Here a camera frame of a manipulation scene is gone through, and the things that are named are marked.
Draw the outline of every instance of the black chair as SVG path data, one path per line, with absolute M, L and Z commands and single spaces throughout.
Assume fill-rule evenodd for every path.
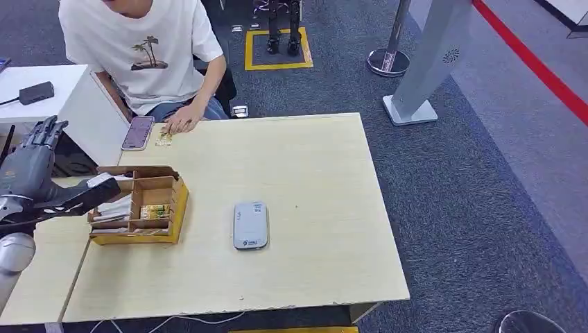
M 231 59 L 230 59 L 230 55 L 229 55 L 229 43 L 224 40 L 219 40 L 218 43 L 220 44 L 220 47 L 223 49 L 223 53 L 225 54 L 225 59 L 227 60 L 227 71 L 225 72 L 225 75 L 223 76 L 223 78 L 220 80 L 220 85 L 218 86 L 218 89 L 216 90 L 215 97 L 216 97 L 216 99 L 218 99 L 220 104 L 223 106 L 223 111 L 225 111 L 225 114 L 227 115 L 227 117 L 232 118 L 231 117 L 230 100 L 234 99 L 235 96 L 237 95 L 237 89 L 235 87 L 235 82 L 233 80 L 233 73 L 231 72 L 231 69 L 229 68 L 229 65 L 231 63 Z M 203 62 L 202 60 L 200 60 L 195 55 L 193 55 L 193 59 L 194 59 L 194 68 L 196 68 L 196 70 L 199 71 L 202 75 L 206 75 L 206 70 L 207 70 L 208 64 L 206 62 Z

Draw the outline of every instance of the red stripe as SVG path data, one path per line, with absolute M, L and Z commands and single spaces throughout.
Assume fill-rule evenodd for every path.
M 474 0 L 474 7 L 502 37 L 504 42 L 523 60 L 537 77 L 549 88 L 586 126 L 588 104 L 576 95 L 564 81 L 558 78 L 517 36 L 486 6 L 482 0 Z

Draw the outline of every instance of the jeans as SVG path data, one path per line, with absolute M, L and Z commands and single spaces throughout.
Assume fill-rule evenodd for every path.
M 155 118 L 156 123 L 163 123 L 165 119 L 169 118 L 179 108 L 186 106 L 192 103 L 192 99 L 184 102 L 169 102 L 169 103 L 161 103 L 153 110 L 149 111 L 147 116 L 153 116 Z M 208 105 L 206 106 L 206 110 L 204 111 L 204 118 L 209 120 L 221 120 L 221 119 L 229 119 L 221 106 L 221 102 L 219 102 L 216 98 L 212 97 L 210 101 L 208 101 Z

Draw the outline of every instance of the cable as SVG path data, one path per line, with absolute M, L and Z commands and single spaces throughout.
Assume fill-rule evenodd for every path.
M 0 102 L 0 105 L 4 105 L 4 104 L 8 104 L 8 103 L 12 103 L 12 102 L 16 102 L 19 100 L 19 97 L 15 98 L 15 99 L 11 99 L 9 101 L 4 101 L 4 102 Z
M 153 332 L 157 331 L 161 326 L 165 325 L 168 321 L 170 321 L 170 320 L 172 320 L 174 318 L 187 319 L 189 321 L 199 321 L 201 323 L 208 324 L 208 325 L 218 325 L 218 324 L 223 324 L 223 323 L 228 323 L 230 321 L 234 321 L 235 319 L 241 317 L 244 314 L 245 314 L 245 312 L 243 311 L 243 312 L 241 312 L 240 314 L 238 314 L 236 316 L 233 316 L 231 318 L 224 319 L 224 320 L 221 320 L 221 321 L 205 321 L 204 319 L 200 319 L 200 318 L 192 318 L 192 317 L 186 317 L 186 316 L 171 316 L 171 317 L 167 318 L 163 323 L 155 326 L 154 329 L 152 329 L 151 331 L 149 331 L 147 333 L 153 333 Z M 100 326 L 100 324 L 101 323 L 104 323 L 105 321 L 111 322 L 114 325 L 114 327 L 116 328 L 116 330 L 119 331 L 119 333 L 123 333 L 123 330 L 121 330 L 121 328 L 112 319 L 104 319 L 104 320 L 99 321 L 92 328 L 92 330 L 90 330 L 90 333 L 94 333 L 94 331 L 96 330 L 96 328 L 98 328 L 98 326 Z
M 228 323 L 230 321 L 234 321 L 235 319 L 241 317 L 244 314 L 245 314 L 245 312 L 241 312 L 240 314 L 238 314 L 236 316 L 233 316 L 233 317 L 231 317 L 229 319 L 225 319 L 223 321 L 205 321 L 205 320 L 200 319 L 200 318 L 192 318 L 192 317 L 186 317 L 186 316 L 171 316 L 171 317 L 167 318 L 163 323 L 159 324 L 154 329 L 152 329 L 151 331 L 149 331 L 148 333 L 153 333 L 153 332 L 157 331 L 157 329 L 159 329 L 165 323 L 167 323 L 168 321 L 170 321 L 170 320 L 172 320 L 174 318 L 188 319 L 189 321 L 199 321 L 201 323 L 208 324 L 208 325 L 218 325 L 218 324 L 223 324 L 223 323 Z

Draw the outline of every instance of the cardboard box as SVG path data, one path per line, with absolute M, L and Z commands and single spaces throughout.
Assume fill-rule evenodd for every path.
M 177 244 L 188 202 L 188 189 L 180 175 L 169 166 L 100 166 L 98 172 L 113 176 L 126 175 L 131 180 L 118 181 L 121 194 L 109 200 L 114 202 L 131 195 L 131 213 L 128 221 L 95 223 L 98 210 L 88 213 L 92 225 L 90 239 L 97 244 Z M 170 205 L 169 217 L 141 219 L 144 205 Z

